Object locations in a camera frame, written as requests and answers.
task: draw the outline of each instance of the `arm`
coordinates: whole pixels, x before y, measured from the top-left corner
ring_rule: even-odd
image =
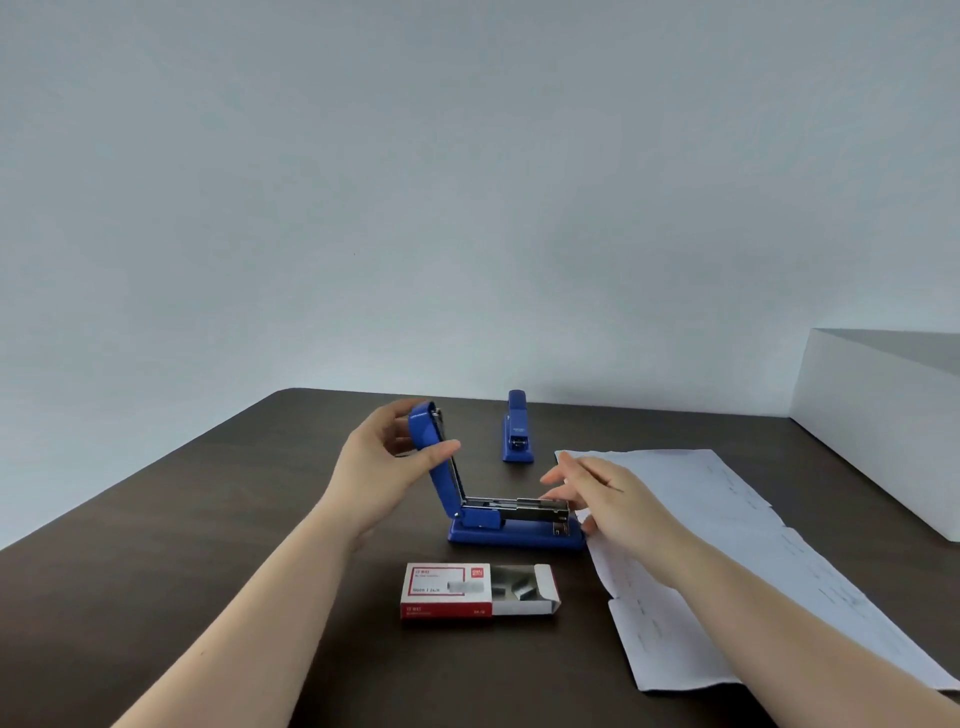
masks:
[[[960,726],[960,706],[848,639],[678,522],[629,470],[560,464],[547,497],[589,507],[603,531],[678,590],[733,670],[782,728]]]
[[[287,725],[357,539],[460,447],[397,457],[416,403],[380,407],[350,434],[321,501],[115,728]]]

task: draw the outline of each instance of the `open stapler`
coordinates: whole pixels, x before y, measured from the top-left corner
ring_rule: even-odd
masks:
[[[410,437],[417,449],[444,439],[444,419],[431,402],[410,413]],[[447,538],[462,544],[583,548],[580,522],[563,500],[470,497],[451,457],[430,471],[446,514],[453,519]]]

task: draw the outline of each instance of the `stapler base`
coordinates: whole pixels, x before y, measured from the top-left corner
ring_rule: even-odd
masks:
[[[519,546],[521,548],[565,548],[578,550],[586,541],[580,522],[570,519],[568,533],[556,535],[554,524],[547,521],[505,521],[500,528],[464,526],[460,519],[450,524],[447,539],[455,544],[481,546]]]

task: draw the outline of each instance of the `left hand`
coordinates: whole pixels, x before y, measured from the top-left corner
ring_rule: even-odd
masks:
[[[347,529],[350,538],[386,518],[415,480],[460,449],[459,441],[446,440],[400,457],[414,449],[407,415],[422,401],[378,407],[347,437],[318,508]]]

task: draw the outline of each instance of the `forearm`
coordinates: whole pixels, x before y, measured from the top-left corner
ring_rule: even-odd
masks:
[[[315,508],[116,727],[287,725],[351,548]]]
[[[960,724],[960,708],[696,537],[676,587],[782,728]]]

